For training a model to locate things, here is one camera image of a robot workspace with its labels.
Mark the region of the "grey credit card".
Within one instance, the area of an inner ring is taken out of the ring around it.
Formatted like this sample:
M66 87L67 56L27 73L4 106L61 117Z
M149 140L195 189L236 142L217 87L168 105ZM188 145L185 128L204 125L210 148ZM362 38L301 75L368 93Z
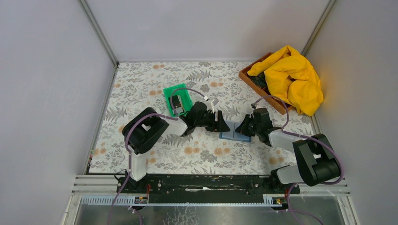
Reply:
M174 111L175 111L176 115L179 115L179 114L182 114L182 113L185 112L183 107L177 107L177 108L174 109Z

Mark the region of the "black credit card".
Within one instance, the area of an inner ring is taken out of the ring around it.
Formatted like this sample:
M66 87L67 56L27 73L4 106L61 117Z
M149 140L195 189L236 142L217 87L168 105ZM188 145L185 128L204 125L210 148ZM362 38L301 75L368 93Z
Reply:
M171 97L171 104L174 108L182 107L181 97L179 95L173 95Z

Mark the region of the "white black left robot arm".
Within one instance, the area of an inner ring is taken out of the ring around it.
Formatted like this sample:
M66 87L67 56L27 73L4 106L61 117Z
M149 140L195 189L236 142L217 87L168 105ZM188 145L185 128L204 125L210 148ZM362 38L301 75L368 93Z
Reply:
M122 130L129 154L128 178L139 181L146 176L148 152L163 135L185 137L198 127L209 132L230 131L222 112L209 109L202 102L196 102L188 112L178 117L159 114L151 107L144 109Z

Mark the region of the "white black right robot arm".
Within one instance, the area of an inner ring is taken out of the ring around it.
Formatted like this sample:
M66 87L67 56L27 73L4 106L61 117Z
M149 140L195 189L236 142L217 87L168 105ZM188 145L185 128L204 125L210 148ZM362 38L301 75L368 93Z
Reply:
M269 147L294 153L296 164L274 169L270 177L277 185L305 183L308 186L335 184L343 178L343 171L333 149L323 134L299 135L275 127L265 108L247 114L235 131L256 136Z

